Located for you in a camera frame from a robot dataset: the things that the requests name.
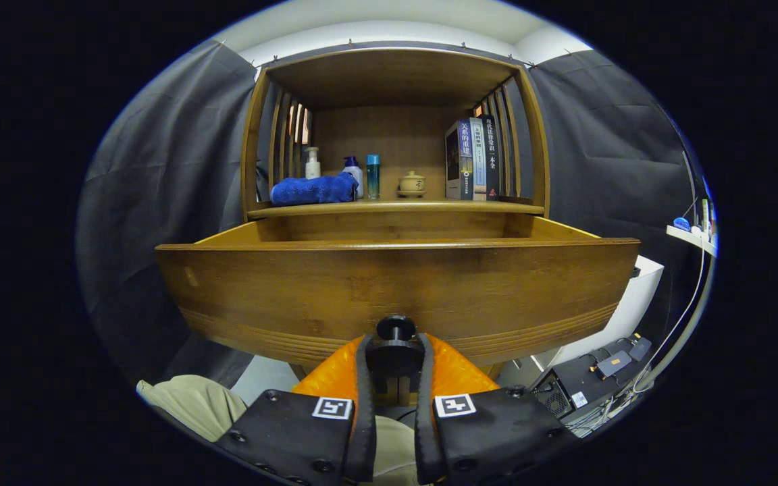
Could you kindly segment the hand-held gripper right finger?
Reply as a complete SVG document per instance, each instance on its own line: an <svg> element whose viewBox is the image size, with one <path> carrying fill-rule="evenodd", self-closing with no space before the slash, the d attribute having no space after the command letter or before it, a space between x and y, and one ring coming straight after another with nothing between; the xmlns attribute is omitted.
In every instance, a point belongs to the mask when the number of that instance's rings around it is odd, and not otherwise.
<svg viewBox="0 0 778 486"><path fill-rule="evenodd" d="M499 387L460 352L425 333L415 418L423 485L531 485L577 435L524 385Z"/></svg>

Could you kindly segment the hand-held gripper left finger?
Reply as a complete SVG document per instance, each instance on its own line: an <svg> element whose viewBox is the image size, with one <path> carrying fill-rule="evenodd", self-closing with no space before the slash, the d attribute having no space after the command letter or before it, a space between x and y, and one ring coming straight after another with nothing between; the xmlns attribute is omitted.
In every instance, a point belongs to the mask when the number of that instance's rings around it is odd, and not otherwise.
<svg viewBox="0 0 778 486"><path fill-rule="evenodd" d="M268 389L218 439L223 455L289 485L370 483L375 399L365 351L343 345L292 391Z"/></svg>

